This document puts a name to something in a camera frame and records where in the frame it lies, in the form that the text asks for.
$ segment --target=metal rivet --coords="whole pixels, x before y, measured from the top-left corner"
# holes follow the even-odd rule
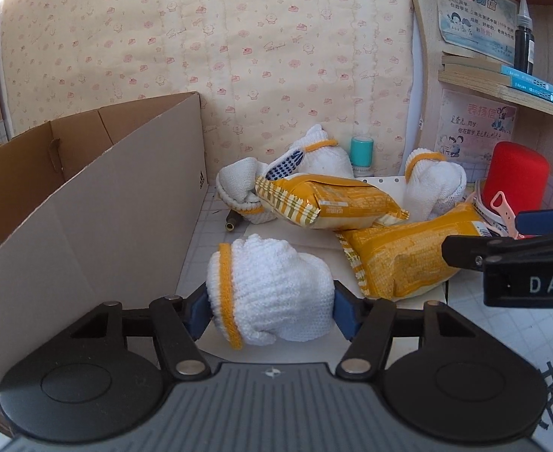
[[[197,376],[205,370],[205,364],[199,360],[182,360],[176,364],[176,370],[183,376]]]
[[[365,359],[347,359],[342,362],[342,369],[347,374],[365,374],[371,369],[371,363]]]

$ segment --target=cartoon illustration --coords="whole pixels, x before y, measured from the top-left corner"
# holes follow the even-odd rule
[[[440,153],[444,156],[451,158],[458,158],[460,156],[461,144],[463,143],[463,136],[442,136],[440,138]]]
[[[502,121],[507,117],[507,107],[499,107],[496,109],[498,118],[492,123],[492,129],[496,131],[508,132],[507,129],[502,125]]]

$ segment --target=black circular pad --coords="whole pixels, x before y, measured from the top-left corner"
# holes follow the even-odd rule
[[[141,423],[163,394],[151,362],[104,341],[62,340],[15,365],[0,407],[18,432],[47,442],[109,438]]]
[[[540,373],[498,344],[427,348],[394,362],[384,396],[408,424],[457,444],[494,444],[531,435],[546,402]]]
[[[85,403],[102,396],[110,386],[111,374],[89,363],[57,367],[42,379],[42,391],[61,403]]]

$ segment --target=book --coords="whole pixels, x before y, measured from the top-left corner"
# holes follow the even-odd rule
[[[506,64],[503,64],[503,63],[481,60],[478,58],[465,58],[463,56],[443,56],[441,57],[441,63],[444,65],[458,64],[461,66],[468,66],[471,68],[492,71],[494,73],[499,73],[501,75],[514,76],[521,80],[527,81],[528,83],[531,83],[536,87],[540,87],[541,89],[544,89],[544,90],[547,90],[548,92],[553,93],[552,84],[547,83],[546,81],[541,80],[540,78],[536,78],[535,76],[528,75],[527,73],[516,70],[515,68],[511,68],[511,66],[507,66]]]
[[[501,75],[500,73],[496,73],[493,71],[483,70],[479,68],[471,68],[469,66],[462,66],[459,64],[446,64],[444,65],[444,69],[447,72],[456,73],[459,75],[482,78],[493,83],[498,83],[500,85],[505,85],[506,87],[520,90],[521,92],[529,93],[530,95],[534,95],[548,102],[553,102],[553,93],[551,93],[549,90],[537,87],[526,80],[517,78],[516,76]]]

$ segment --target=red cylinder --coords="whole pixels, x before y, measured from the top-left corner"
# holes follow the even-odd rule
[[[492,210],[491,200],[502,191],[515,214],[541,209],[550,169],[547,159],[533,149],[500,142],[494,147],[481,200]]]

